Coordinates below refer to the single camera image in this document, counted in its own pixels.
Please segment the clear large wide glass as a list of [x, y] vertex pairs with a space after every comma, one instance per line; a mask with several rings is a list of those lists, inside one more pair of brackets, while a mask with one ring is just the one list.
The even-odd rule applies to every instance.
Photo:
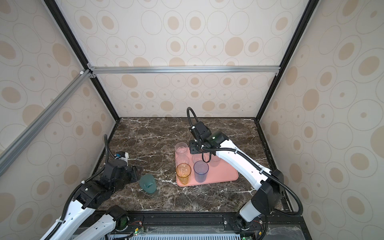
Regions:
[[204, 154], [195, 154], [192, 155], [192, 161], [193, 163], [196, 163], [198, 161], [202, 161], [204, 159]]

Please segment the blue translucent tall cup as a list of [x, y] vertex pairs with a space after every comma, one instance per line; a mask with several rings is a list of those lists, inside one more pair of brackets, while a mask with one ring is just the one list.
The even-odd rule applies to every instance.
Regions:
[[204, 161], [197, 161], [194, 164], [194, 172], [195, 172], [195, 180], [198, 183], [205, 182], [208, 172], [209, 172], [209, 165], [208, 163]]

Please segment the clear wide faceted tumbler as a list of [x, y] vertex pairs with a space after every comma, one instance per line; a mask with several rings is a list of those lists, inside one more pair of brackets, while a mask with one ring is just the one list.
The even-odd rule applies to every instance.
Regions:
[[176, 167], [180, 164], [189, 164], [190, 159], [186, 155], [179, 155], [176, 157]]

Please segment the yellow translucent tall glass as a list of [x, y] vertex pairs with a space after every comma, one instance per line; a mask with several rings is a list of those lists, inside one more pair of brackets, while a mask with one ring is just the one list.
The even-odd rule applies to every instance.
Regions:
[[176, 168], [177, 178], [181, 184], [187, 185], [190, 179], [192, 169], [189, 164], [182, 163]]

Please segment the pink plastic tray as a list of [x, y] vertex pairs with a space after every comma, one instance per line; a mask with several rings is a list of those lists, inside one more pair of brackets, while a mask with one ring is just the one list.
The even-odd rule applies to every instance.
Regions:
[[[239, 177], [237, 170], [234, 167], [232, 167], [230, 164], [228, 164], [226, 161], [221, 159], [220, 164], [214, 168], [210, 167], [210, 165], [208, 163], [209, 172], [208, 172], [207, 178], [206, 178], [205, 182], [198, 183], [195, 180], [194, 163], [192, 161], [192, 154], [190, 153], [190, 149], [189, 149], [188, 153], [186, 154], [186, 156], [190, 159], [189, 165], [192, 169], [192, 172], [191, 172], [190, 179], [189, 179], [189, 182], [187, 185], [181, 184], [177, 178], [177, 175], [176, 175], [177, 184], [180, 187], [189, 187], [189, 186], [222, 183], [222, 182], [231, 182], [231, 181], [237, 180]], [[209, 153], [204, 154], [203, 160], [208, 161], [209, 158], [210, 158]]]

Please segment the clear faceted short tumbler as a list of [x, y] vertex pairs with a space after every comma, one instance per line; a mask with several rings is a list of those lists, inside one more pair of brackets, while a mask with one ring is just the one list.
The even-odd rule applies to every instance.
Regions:
[[217, 167], [221, 162], [221, 159], [218, 156], [212, 155], [209, 162], [210, 167]]

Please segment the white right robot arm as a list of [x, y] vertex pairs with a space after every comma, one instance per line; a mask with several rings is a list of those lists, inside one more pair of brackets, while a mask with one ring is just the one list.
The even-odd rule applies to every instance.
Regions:
[[203, 122], [199, 121], [189, 128], [200, 152], [209, 152], [229, 163], [256, 190], [255, 195], [239, 211], [240, 218], [252, 222], [260, 215], [269, 215], [283, 197], [284, 188], [272, 178], [279, 181], [283, 174], [263, 167], [243, 151], [241, 151], [228, 136], [221, 132], [211, 133]]

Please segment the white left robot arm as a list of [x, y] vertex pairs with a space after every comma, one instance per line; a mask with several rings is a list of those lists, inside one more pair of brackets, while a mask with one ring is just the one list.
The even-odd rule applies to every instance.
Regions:
[[82, 181], [67, 199], [61, 216], [41, 239], [68, 240], [103, 202], [126, 185], [137, 182], [142, 168], [128, 165], [128, 159], [127, 152], [119, 151], [100, 171]]

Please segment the green translucent cup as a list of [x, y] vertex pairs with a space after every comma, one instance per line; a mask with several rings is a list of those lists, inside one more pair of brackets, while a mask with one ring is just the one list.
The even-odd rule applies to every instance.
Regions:
[[156, 180], [151, 174], [141, 176], [139, 185], [148, 194], [154, 194], [157, 190]]

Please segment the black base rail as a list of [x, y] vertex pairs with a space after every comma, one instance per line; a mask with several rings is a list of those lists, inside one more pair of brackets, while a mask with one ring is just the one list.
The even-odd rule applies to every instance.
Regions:
[[111, 238], [310, 240], [302, 217], [272, 213], [247, 223], [235, 212], [128, 212], [128, 220]]

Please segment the aluminium frame rail back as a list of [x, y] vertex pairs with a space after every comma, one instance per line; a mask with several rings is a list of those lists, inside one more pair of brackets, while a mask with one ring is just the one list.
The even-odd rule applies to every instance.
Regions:
[[278, 73], [279, 66], [91, 67], [95, 74]]

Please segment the aluminium frame rail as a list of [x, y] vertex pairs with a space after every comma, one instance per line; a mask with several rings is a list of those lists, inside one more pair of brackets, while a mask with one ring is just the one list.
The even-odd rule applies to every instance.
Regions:
[[3, 175], [32, 140], [49, 123], [74, 92], [89, 79], [91, 71], [83, 70], [77, 77], [45, 108], [38, 117], [1, 154], [1, 175]]
[[91, 67], [95, 74], [278, 73], [279, 66]]

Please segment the aluminium frame rail left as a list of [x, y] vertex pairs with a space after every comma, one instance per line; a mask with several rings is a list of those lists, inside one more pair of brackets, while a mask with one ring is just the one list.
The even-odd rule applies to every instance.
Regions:
[[32, 140], [49, 123], [74, 92], [89, 79], [91, 71], [83, 70], [77, 77], [45, 108], [38, 117], [1, 154], [1, 175], [3, 175]]

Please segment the black corner frame post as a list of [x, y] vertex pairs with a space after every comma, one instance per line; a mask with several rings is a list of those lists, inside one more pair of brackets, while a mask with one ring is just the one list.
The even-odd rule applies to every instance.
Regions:
[[319, 0], [310, 0], [308, 1], [308, 4], [303, 12], [303, 15], [302, 17], [300, 18], [300, 21], [298, 23], [298, 26], [293, 34], [293, 37], [288, 45], [288, 48], [284, 54], [284, 57], [282, 59], [282, 62], [280, 63], [280, 70], [279, 72], [277, 73], [277, 75], [274, 77], [268, 91], [267, 91], [267, 94], [262, 102], [262, 105], [261, 105], [261, 108], [257, 114], [257, 116], [255, 117], [255, 122], [256, 123], [259, 123], [262, 116], [264, 115], [279, 83], [280, 83], [280, 80], [281, 78], [283, 77], [283, 74], [285, 73], [287, 67], [288, 67], [288, 64], [290, 63], [292, 57], [293, 57], [293, 54], [314, 14], [314, 12], [316, 11], [316, 8], [318, 7], [318, 4], [319, 4]]

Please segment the black left corner post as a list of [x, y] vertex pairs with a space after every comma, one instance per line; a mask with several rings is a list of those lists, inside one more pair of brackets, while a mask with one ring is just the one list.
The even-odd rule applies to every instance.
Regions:
[[110, 114], [112, 115], [115, 122], [120, 121], [120, 117], [115, 110], [115, 108], [112, 105], [112, 102], [110, 101], [109, 97], [107, 96], [107, 93], [105, 89], [103, 88], [101, 82], [99, 81], [96, 74], [93, 73], [91, 70], [91, 65], [88, 61], [88, 58], [86, 57], [82, 47], [80, 46], [80, 43], [78, 42], [77, 38], [75, 37], [73, 31], [71, 30], [67, 20], [65, 19], [62, 11], [59, 8], [59, 5], [56, 3], [56, 1], [51, 0], [44, 0], [44, 4], [47, 6], [49, 12], [53, 16], [55, 22], [59, 26], [59, 29], [61, 30], [62, 34], [66, 38], [67, 42], [69, 43], [72, 51], [74, 52], [75, 56], [79, 60], [82, 67], [86, 70], [89, 70], [91, 74], [93, 75], [91, 77], [91, 81], [96, 88], [97, 92], [99, 93], [101, 99], [103, 100], [104, 104], [106, 105], [107, 109], [109, 110]]

